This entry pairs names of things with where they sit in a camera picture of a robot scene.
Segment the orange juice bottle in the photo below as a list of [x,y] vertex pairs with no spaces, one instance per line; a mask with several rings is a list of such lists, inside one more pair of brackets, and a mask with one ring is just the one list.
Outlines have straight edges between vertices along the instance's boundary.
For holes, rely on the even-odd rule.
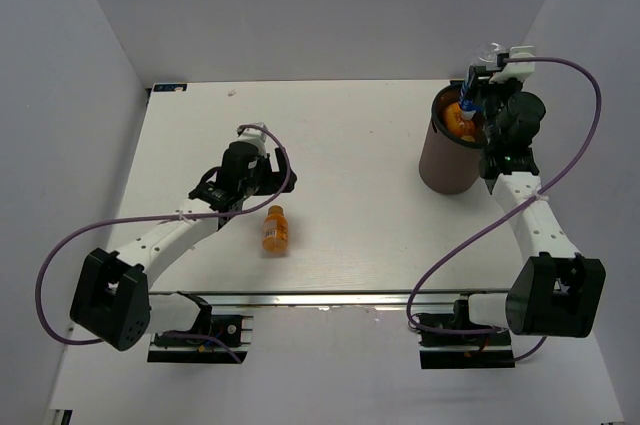
[[458,102],[448,105],[442,111],[442,121],[447,130],[455,137],[469,142],[475,141],[475,123],[472,119],[463,117]]

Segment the blue label water bottle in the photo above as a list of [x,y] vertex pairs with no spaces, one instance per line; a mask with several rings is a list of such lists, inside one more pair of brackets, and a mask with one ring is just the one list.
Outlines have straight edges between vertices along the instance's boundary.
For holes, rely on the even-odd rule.
[[480,81],[490,78],[500,70],[499,56],[504,53],[505,48],[497,42],[487,42],[476,51],[458,100],[461,117],[464,120],[471,120],[477,112],[482,110],[482,107],[476,104]]

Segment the orange juice bottle label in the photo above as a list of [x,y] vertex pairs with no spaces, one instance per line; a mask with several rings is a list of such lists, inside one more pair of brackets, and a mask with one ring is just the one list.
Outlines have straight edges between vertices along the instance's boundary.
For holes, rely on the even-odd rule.
[[284,209],[271,206],[262,226],[262,248],[269,253],[282,254],[288,249],[288,221]]

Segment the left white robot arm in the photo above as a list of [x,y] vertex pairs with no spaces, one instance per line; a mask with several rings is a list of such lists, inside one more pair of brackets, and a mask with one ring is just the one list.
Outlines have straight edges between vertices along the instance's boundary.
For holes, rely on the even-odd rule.
[[145,334],[191,344],[212,341],[212,307],[181,291],[153,296],[160,276],[200,241],[244,213],[253,196],[290,193],[296,176],[286,150],[269,154],[257,139],[232,142],[219,166],[207,171],[175,214],[113,251],[97,248],[85,258],[70,309],[72,322],[118,351]]

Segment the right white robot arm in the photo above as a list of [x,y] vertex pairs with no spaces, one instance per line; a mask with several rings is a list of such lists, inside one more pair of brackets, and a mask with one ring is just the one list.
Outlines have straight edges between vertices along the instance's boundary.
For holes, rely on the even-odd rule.
[[531,148],[546,113],[505,67],[473,65],[462,109],[483,117],[479,175],[508,216],[524,265],[505,294],[473,294],[451,319],[453,335],[472,344],[488,328],[516,335],[584,338],[591,333],[606,272],[567,238],[547,201]]

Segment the brown cylindrical bin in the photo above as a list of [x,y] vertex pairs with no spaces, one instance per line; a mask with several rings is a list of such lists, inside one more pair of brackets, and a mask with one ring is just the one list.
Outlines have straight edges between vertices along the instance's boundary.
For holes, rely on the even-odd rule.
[[419,175],[430,189],[444,195],[466,192],[479,178],[479,162],[484,146],[482,116],[476,114],[473,141],[452,134],[444,122],[444,110],[458,101],[460,81],[441,89],[431,105],[430,122],[419,160]]

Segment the blue label sticker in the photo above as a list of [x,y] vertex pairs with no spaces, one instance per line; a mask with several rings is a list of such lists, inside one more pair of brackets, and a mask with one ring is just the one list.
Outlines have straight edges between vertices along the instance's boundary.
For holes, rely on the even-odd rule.
[[187,89],[186,83],[167,83],[167,84],[155,84],[153,86],[153,93],[175,93],[175,92],[184,92]]

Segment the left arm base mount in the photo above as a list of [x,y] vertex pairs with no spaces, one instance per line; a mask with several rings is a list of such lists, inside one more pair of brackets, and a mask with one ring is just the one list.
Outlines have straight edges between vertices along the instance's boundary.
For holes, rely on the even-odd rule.
[[152,295],[149,363],[241,364],[252,341],[253,317],[185,293]]

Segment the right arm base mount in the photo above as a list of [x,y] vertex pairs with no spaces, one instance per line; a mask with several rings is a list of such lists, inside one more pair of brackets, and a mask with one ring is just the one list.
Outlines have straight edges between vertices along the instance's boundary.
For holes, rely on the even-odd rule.
[[423,370],[515,367],[510,334],[497,330],[482,333],[489,326],[471,322],[466,298],[458,298],[440,308],[418,308],[408,325],[419,336]]

